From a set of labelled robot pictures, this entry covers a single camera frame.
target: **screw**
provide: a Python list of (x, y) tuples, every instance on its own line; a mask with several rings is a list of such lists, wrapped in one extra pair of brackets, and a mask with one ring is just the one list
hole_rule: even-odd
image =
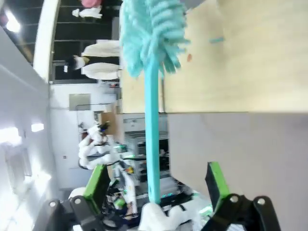
[(236, 203), (239, 201), (239, 198), (237, 196), (233, 196), (230, 198), (231, 202)]
[(80, 204), (80, 203), (81, 203), (81, 200), (80, 200), (80, 199), (76, 199), (76, 200), (75, 200), (75, 204), (76, 204), (76, 205), (78, 205), (78, 204)]
[(260, 198), (260, 199), (258, 200), (258, 204), (259, 204), (259, 205), (264, 205), (264, 204), (265, 204), (265, 200), (264, 200), (263, 198)]
[(56, 206), (56, 203), (54, 201), (50, 202), (49, 204), (50, 207), (55, 207)]

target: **face mask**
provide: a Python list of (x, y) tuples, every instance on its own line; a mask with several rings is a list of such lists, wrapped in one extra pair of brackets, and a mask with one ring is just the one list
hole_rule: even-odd
[(86, 62), (81, 57), (75, 58), (75, 60), (76, 60), (75, 70), (78, 70), (78, 69), (82, 68), (84, 65), (86, 65)]

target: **teal handle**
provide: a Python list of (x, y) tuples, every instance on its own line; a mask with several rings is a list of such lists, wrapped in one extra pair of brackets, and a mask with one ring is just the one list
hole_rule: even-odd
[(160, 203), (159, 171), (159, 115), (158, 115), (159, 61), (152, 55), (145, 67), (145, 141), (149, 200)]

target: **teal object on table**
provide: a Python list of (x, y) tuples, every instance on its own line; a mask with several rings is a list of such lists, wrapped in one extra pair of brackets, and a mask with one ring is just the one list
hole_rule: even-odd
[(160, 203), (158, 77), (181, 67), (185, 52), (185, 7), (179, 0), (124, 0), (120, 11), (120, 42), (132, 77), (145, 72), (147, 177), (150, 202)]

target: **green gripper pad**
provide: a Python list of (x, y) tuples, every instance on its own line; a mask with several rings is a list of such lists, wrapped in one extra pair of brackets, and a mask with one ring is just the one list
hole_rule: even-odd
[(226, 180), (218, 162), (208, 162), (205, 181), (214, 211), (217, 211), (222, 200), (230, 194)]
[(105, 201), (110, 178), (106, 165), (97, 165), (83, 193), (83, 197), (90, 202), (94, 212), (99, 214)]

